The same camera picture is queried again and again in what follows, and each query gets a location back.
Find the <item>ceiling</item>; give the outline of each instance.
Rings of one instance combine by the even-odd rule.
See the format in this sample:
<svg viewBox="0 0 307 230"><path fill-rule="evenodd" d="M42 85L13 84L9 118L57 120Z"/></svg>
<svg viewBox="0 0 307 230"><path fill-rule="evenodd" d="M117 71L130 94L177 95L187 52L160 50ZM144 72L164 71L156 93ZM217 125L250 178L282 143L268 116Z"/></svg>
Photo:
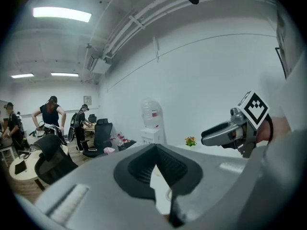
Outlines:
<svg viewBox="0 0 307 230"><path fill-rule="evenodd" d="M189 5L187 0L29 0L8 36L1 68L7 76L22 73L35 75L14 81L98 83L101 74L86 69L90 55L112 58L146 25ZM88 12L92 17L89 23L85 23L32 16L34 7L47 6ZM87 43L94 47L87 49ZM51 72L74 72L79 77L52 77Z"/></svg>

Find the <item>black office chair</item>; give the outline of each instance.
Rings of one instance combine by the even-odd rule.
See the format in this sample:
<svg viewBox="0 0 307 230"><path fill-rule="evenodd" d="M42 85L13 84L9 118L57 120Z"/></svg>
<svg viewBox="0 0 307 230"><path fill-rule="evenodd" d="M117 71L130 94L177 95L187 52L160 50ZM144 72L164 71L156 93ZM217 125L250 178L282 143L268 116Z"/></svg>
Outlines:
<svg viewBox="0 0 307 230"><path fill-rule="evenodd" d="M88 117L88 121L91 123L95 123L97 120L97 117L95 116L95 114L90 114L90 116Z"/></svg>
<svg viewBox="0 0 307 230"><path fill-rule="evenodd" d="M104 154L104 148L112 146L110 139L112 127L113 124L105 123L105 120L98 119L95 125L94 146L89 150L84 150L83 155L86 157L94 158Z"/></svg>
<svg viewBox="0 0 307 230"><path fill-rule="evenodd" d="M39 141L43 152L35 165L39 179L50 185L78 167L62 150L59 137L50 134Z"/></svg>

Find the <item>wooden floor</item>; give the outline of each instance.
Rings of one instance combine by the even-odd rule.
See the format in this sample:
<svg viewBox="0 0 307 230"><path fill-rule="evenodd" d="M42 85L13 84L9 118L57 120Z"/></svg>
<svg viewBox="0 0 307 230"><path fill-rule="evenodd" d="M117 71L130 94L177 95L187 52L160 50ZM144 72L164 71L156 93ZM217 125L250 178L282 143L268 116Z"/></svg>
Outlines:
<svg viewBox="0 0 307 230"><path fill-rule="evenodd" d="M87 137L86 139L89 139L90 141L88 141L88 146L91 147L93 146L93 142L94 142L94 137L90 138ZM75 139L72 141L72 143L68 144L68 151L69 154L71 156L71 159L74 161L74 163L76 163L78 166L82 165L83 163L85 163L86 161L89 161L91 158L85 157L82 155L82 153L80 153L77 149L76 149L76 143L75 143ZM8 166L10 166L10 164L12 163L12 156L10 151L5 151L5 159L8 163ZM22 196L24 196L26 199L28 199L30 202L34 203L35 200L38 198L38 196L42 193L42 191L38 188L38 186L36 185L36 183L34 181L32 182L26 182L26 183L22 183L19 181L15 181L14 179L12 179L10 177L9 174L9 167L6 167L5 162L1 161L1 167L7 177L7 180L9 181L12 190L17 193L20 194ZM43 181L41 181L41 183L43 184L43 186L45 188L48 188L49 185L44 183Z"/></svg>

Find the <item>fluorescent light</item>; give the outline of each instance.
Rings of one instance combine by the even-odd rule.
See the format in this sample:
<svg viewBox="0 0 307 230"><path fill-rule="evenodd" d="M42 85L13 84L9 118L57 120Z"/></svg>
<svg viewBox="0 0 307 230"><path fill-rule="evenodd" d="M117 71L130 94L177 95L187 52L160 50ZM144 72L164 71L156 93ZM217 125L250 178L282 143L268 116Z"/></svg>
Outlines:
<svg viewBox="0 0 307 230"><path fill-rule="evenodd" d="M18 79L18 78L34 77L34 75L32 73L28 73L28 74L21 74L21 75L13 75L11 77L14 79Z"/></svg>
<svg viewBox="0 0 307 230"><path fill-rule="evenodd" d="M52 72L52 76L67 76L67 77L78 77L77 73L60 73L60 72Z"/></svg>
<svg viewBox="0 0 307 230"><path fill-rule="evenodd" d="M56 8L56 7L39 7L33 8L34 17L58 17L58 18L67 18L83 22L89 22L91 18L90 13L71 10L65 8Z"/></svg>

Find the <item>black t-shirt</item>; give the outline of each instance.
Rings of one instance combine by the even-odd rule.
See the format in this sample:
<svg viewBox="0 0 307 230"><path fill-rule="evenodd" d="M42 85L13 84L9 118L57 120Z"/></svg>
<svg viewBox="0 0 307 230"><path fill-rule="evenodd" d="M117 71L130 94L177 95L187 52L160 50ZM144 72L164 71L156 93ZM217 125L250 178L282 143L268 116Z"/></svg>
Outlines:
<svg viewBox="0 0 307 230"><path fill-rule="evenodd" d="M78 120L79 120L79 127L83 128L83 122L85 120L85 114L84 111L79 111L78 113Z"/></svg>
<svg viewBox="0 0 307 230"><path fill-rule="evenodd" d="M12 113L9 116L9 121L8 121L9 130L12 131L16 125L19 127L18 117L15 113ZM15 132L13 136L18 135L19 132L20 132L20 129L17 132Z"/></svg>
<svg viewBox="0 0 307 230"><path fill-rule="evenodd" d="M40 112L43 114L43 121L45 124L55 125L59 127L59 114L57 112L57 108L59 105L55 105L52 113L47 113L46 105L42 105L39 109Z"/></svg>

